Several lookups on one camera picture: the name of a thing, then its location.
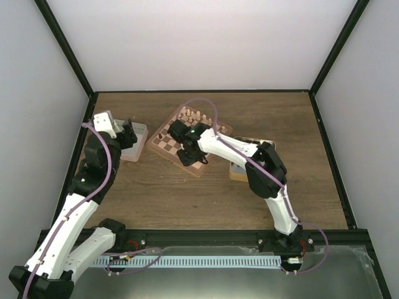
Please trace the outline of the gold tin box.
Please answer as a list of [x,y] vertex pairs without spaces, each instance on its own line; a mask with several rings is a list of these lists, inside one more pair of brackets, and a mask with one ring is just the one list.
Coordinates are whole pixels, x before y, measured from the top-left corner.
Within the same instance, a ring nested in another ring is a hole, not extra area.
[[[253,143],[256,145],[261,145],[262,143],[269,143],[271,144],[274,148],[276,147],[276,144],[272,140],[265,140],[265,139],[259,139],[259,138],[250,138],[250,137],[243,137],[243,136],[235,136],[234,139],[237,139],[239,141],[243,141],[246,143]],[[229,167],[229,178],[234,180],[234,181],[241,181],[241,182],[248,182],[248,177],[245,172],[244,168],[241,168],[235,163],[230,163]]]

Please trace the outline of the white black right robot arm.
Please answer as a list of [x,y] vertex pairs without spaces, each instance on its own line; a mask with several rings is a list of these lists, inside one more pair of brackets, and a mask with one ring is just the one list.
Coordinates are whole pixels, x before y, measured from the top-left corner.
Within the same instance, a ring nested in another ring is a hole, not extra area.
[[287,169],[273,143],[231,138],[204,123],[190,127],[181,120],[171,122],[168,134],[182,146],[177,155],[183,166],[206,164],[208,154],[229,161],[229,177],[248,182],[251,191],[265,200],[278,246],[290,251],[299,245],[302,225],[287,195]]

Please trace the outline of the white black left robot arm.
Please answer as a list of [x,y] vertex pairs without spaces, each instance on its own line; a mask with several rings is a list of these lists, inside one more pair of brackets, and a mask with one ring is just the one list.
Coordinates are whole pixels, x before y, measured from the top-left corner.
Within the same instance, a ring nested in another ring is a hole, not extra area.
[[98,257],[127,246],[125,225],[109,218],[80,245],[75,243],[112,186],[122,150],[137,142],[132,122],[104,118],[82,126],[92,133],[62,210],[34,255],[10,271],[9,280],[19,298],[69,298],[78,279]]

